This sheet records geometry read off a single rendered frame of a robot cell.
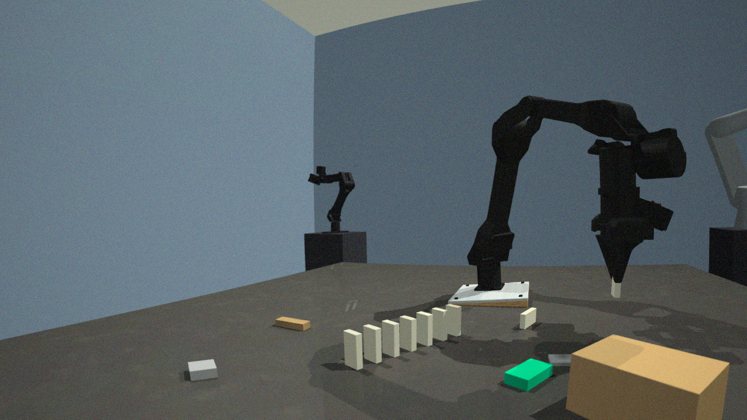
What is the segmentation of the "green rectangular block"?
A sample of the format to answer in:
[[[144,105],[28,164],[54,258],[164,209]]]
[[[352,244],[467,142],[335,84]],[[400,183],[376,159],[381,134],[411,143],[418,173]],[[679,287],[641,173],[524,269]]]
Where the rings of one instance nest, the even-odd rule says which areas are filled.
[[[504,384],[529,391],[553,374],[553,365],[529,359],[504,373]]]

